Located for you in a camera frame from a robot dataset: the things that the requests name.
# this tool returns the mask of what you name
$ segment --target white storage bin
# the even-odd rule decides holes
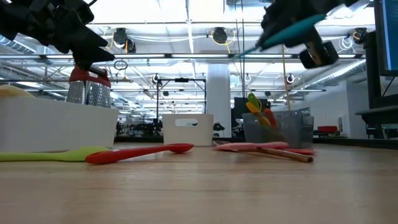
[[[0,151],[112,147],[118,111],[40,98],[0,98]]]
[[[212,114],[163,114],[164,144],[190,143],[211,146]]]

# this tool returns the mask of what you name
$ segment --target wooden table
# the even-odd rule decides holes
[[[313,164],[205,147],[105,166],[3,162],[0,223],[398,222],[398,151],[315,149]]]

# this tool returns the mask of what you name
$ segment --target white column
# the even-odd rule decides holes
[[[207,113],[225,130],[215,131],[220,137],[231,137],[231,90],[228,64],[209,64],[207,72]]]

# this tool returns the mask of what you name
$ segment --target computer monitor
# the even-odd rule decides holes
[[[374,2],[379,73],[382,76],[398,76],[398,2]]]
[[[270,108],[271,104],[267,99],[259,99],[262,105],[261,111],[264,111],[266,108]],[[235,119],[242,119],[242,114],[250,113],[249,109],[246,106],[246,103],[249,100],[247,98],[235,97],[234,98],[234,115]]]

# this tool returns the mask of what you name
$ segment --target green spatula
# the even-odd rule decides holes
[[[86,146],[66,152],[0,152],[0,162],[17,161],[64,161],[84,162],[86,156],[107,151],[106,147]]]

